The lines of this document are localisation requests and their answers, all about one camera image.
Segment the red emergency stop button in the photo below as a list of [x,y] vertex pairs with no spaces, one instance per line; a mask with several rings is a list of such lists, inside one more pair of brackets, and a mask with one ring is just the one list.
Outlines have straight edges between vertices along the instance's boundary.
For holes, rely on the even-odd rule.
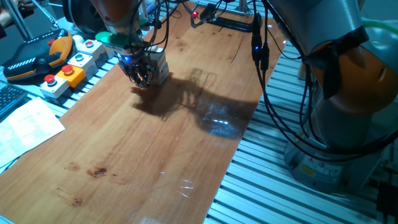
[[54,75],[46,75],[44,77],[44,81],[46,81],[49,86],[52,86],[52,85],[56,84]]
[[70,75],[73,72],[73,67],[71,65],[66,65],[62,67],[61,71],[66,75]]
[[49,46],[51,46],[52,44],[54,44],[54,42],[55,42],[55,39],[51,39],[51,40],[49,40],[49,41],[47,42],[47,44],[48,44]]
[[87,41],[86,42],[86,47],[90,48],[90,47],[93,47],[93,46],[94,46],[94,43],[92,41]]

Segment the black cable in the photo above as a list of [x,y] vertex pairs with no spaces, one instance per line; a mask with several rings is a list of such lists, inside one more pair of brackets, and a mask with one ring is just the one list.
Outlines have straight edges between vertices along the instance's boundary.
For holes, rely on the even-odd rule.
[[313,84],[312,84],[312,80],[311,80],[311,73],[310,73],[310,66],[309,65],[305,65],[305,86],[309,87],[309,94],[308,94],[308,111],[309,111],[309,116],[308,116],[308,125],[310,126],[310,131],[312,136],[315,138],[315,140],[317,140],[320,143],[323,143],[323,141],[317,136],[317,134],[315,133],[315,131],[313,130],[313,126],[312,126],[312,119],[311,119],[311,112],[312,112],[312,97],[313,97]]
[[253,11],[254,11],[254,15],[256,15],[256,14],[257,14],[256,3],[255,3],[255,1],[251,1],[251,2],[253,2]]
[[173,16],[174,12],[178,12],[180,14],[180,17],[175,17],[176,19],[182,18],[182,14],[180,11],[177,10],[178,6],[180,5],[180,3],[177,3],[174,8],[171,10],[170,12],[170,16]]
[[166,10],[167,10],[167,12],[166,12],[166,20],[165,20],[165,21],[166,21],[166,33],[165,33],[165,36],[164,36],[163,40],[160,41],[159,43],[152,44],[152,45],[150,45],[150,46],[147,46],[146,48],[148,48],[148,47],[153,47],[153,46],[162,44],[163,42],[165,42],[165,45],[164,45],[163,50],[162,50],[161,52],[153,52],[153,51],[147,50],[147,51],[146,51],[147,53],[161,54],[161,53],[164,52],[164,50],[166,49],[167,44],[168,44],[168,42],[169,42],[169,27],[170,27],[170,22],[169,22],[169,20],[170,20],[170,13],[169,13],[169,4],[168,4],[167,1],[166,1],[165,3],[166,3]]
[[228,3],[226,2],[226,3],[225,3],[224,10],[221,12],[221,14],[220,14],[220,15],[224,14],[224,12],[226,11],[226,7],[227,7],[227,6],[228,6]]
[[140,0],[140,1],[138,2],[138,4],[136,5],[136,7],[135,7],[135,9],[134,9],[134,12],[132,13],[132,17],[131,17],[131,19],[130,19],[130,25],[129,25],[129,48],[130,48],[130,51],[131,51],[131,53],[132,53],[133,55],[135,55],[135,53],[133,52],[132,47],[131,47],[132,21],[134,20],[134,16],[136,16],[137,11],[138,11],[138,7],[141,5],[142,1],[143,1],[143,0]]
[[272,35],[272,33],[269,31],[269,29],[268,29],[268,27],[266,26],[266,29],[268,30],[268,32],[269,32],[269,34],[271,35],[271,37],[272,37],[272,39],[274,40],[274,42],[275,42],[275,44],[276,44],[276,47],[278,48],[278,50],[279,50],[279,52],[285,57],[285,58],[287,58],[287,59],[291,59],[291,60],[298,60],[298,59],[301,59],[302,57],[301,56],[299,56],[299,57],[297,57],[297,58],[292,58],[292,57],[288,57],[288,56],[286,56],[286,54],[285,53],[283,53],[283,51],[280,49],[280,47],[279,47],[279,45],[278,45],[278,43],[276,42],[276,40],[275,40],[275,37],[274,37],[274,35]]
[[[266,71],[266,69],[263,70],[264,87],[265,87],[265,71]],[[270,104],[270,107],[269,107],[269,108],[270,108],[271,111],[274,113],[274,116],[279,120],[279,122],[283,125],[283,127],[284,127],[285,129],[287,129],[291,134],[294,135],[294,137],[296,137],[299,141],[303,142],[304,144],[310,146],[311,148],[313,148],[313,149],[315,149],[315,150],[318,150],[318,151],[321,151],[321,152],[328,153],[328,154],[334,154],[334,155],[340,155],[340,156],[342,156],[342,155],[353,155],[353,154],[363,154],[363,153],[365,153],[365,152],[373,151],[373,149],[374,149],[375,147],[376,147],[376,148],[385,147],[385,146],[387,146],[388,144],[390,144],[395,138],[398,138],[398,130],[397,130],[397,131],[394,131],[393,133],[391,133],[390,135],[388,135],[388,136],[386,136],[386,137],[384,137],[384,138],[380,138],[380,139],[378,139],[378,140],[376,140],[376,141],[373,141],[373,142],[371,142],[371,143],[369,143],[369,144],[366,144],[366,145],[364,145],[364,146],[361,146],[361,147],[357,147],[357,148],[355,148],[355,149],[350,149],[350,150],[346,150],[346,149],[333,149],[333,151],[329,151],[329,150],[326,150],[326,149],[324,149],[324,148],[314,146],[313,144],[310,144],[310,143],[307,142],[306,140],[302,139],[299,135],[297,135],[294,131],[292,131],[292,130],[284,123],[284,121],[283,121],[282,118],[280,118],[280,116],[276,113],[275,109],[273,108],[273,106],[271,105],[270,102],[269,102],[269,104]]]
[[378,150],[383,149],[383,148],[375,147],[374,149],[369,150],[369,151],[367,151],[367,152],[364,152],[364,153],[362,153],[362,154],[359,154],[359,155],[357,155],[357,156],[352,156],[352,157],[348,157],[348,158],[344,158],[344,159],[325,159],[325,158],[318,157],[318,156],[314,156],[314,155],[310,154],[310,153],[307,152],[306,150],[302,149],[298,144],[296,144],[295,141],[293,141],[291,138],[289,138],[288,135],[285,133],[285,131],[279,126],[278,122],[275,120],[274,115],[277,116],[277,114],[274,113],[274,115],[272,115],[272,113],[271,113],[271,111],[270,111],[270,109],[273,110],[273,109],[272,109],[273,107],[272,107],[272,105],[271,105],[271,103],[270,103],[270,101],[269,101],[269,99],[268,99],[268,95],[267,95],[267,92],[266,92],[266,89],[265,89],[265,84],[264,84],[264,83],[265,83],[265,80],[262,80],[262,79],[261,79],[259,66],[256,66],[256,71],[257,71],[257,75],[258,75],[259,80],[260,80],[260,83],[261,83],[261,88],[263,89],[264,103],[265,103],[265,105],[266,105],[267,112],[268,112],[269,116],[271,117],[271,120],[272,120],[272,121],[274,122],[274,124],[277,126],[278,130],[282,133],[282,135],[283,135],[294,147],[296,147],[296,148],[297,148],[298,150],[300,150],[302,153],[304,153],[304,154],[306,154],[307,156],[310,156],[310,157],[312,157],[312,158],[314,158],[314,159],[318,159],[319,161],[323,161],[323,162],[346,162],[346,161],[351,161],[351,160],[353,160],[353,159],[359,159],[359,158],[361,158],[361,157],[370,155],[370,154],[372,154],[372,153],[377,152]]
[[304,108],[304,103],[305,103],[305,95],[307,94],[307,89],[308,89],[308,86],[305,85],[305,86],[304,86],[303,98],[302,98],[301,104],[300,104],[300,111],[299,111],[299,113],[298,113],[298,121],[300,122],[300,127],[301,127],[301,130],[302,130],[303,134],[304,134],[307,138],[309,138],[310,136],[309,136],[308,133],[306,132],[306,130],[305,130],[305,128],[304,128],[304,123],[303,123],[303,108]]

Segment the orange handheld controller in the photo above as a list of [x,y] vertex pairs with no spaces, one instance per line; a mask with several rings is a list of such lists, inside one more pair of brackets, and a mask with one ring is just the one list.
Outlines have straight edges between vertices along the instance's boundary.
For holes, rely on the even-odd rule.
[[4,65],[4,76],[17,81],[64,65],[73,56],[72,35],[65,29],[55,30],[24,42]]

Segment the wood grain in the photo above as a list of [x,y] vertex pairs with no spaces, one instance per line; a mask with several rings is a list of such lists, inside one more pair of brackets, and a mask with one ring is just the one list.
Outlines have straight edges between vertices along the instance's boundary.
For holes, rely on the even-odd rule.
[[[141,90],[115,66],[60,119],[64,132],[0,175],[1,215],[15,223],[203,221],[261,87],[250,34],[192,29],[179,11],[170,20],[169,79]],[[268,77],[280,55],[269,46]]]

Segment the white paper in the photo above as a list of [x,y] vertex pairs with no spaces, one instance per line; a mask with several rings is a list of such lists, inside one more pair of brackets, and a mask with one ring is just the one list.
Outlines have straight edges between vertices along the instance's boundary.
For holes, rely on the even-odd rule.
[[0,123],[0,167],[63,130],[42,99],[30,100]]

